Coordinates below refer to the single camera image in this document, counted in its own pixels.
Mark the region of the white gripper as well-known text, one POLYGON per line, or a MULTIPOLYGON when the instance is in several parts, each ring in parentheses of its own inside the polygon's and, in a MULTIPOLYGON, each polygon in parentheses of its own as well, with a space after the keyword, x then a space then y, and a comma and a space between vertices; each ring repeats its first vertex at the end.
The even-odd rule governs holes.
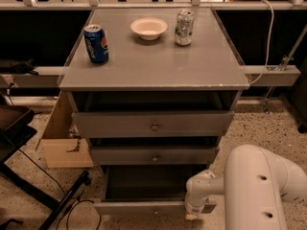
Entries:
POLYGON ((190 177, 186 182, 185 219, 196 220, 202 213, 206 200, 211 195, 224 194, 224 178, 210 170, 204 170, 190 177))

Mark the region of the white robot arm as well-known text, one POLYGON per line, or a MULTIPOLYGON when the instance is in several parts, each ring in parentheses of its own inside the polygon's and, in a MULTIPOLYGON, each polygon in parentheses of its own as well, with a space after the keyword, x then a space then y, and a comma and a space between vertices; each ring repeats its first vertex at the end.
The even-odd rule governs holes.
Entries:
POLYGON ((307 174, 267 149, 242 145, 228 155, 224 175, 205 170, 186 182, 185 209, 194 219, 211 195, 224 196, 225 230, 287 230, 282 204, 307 195, 307 174))

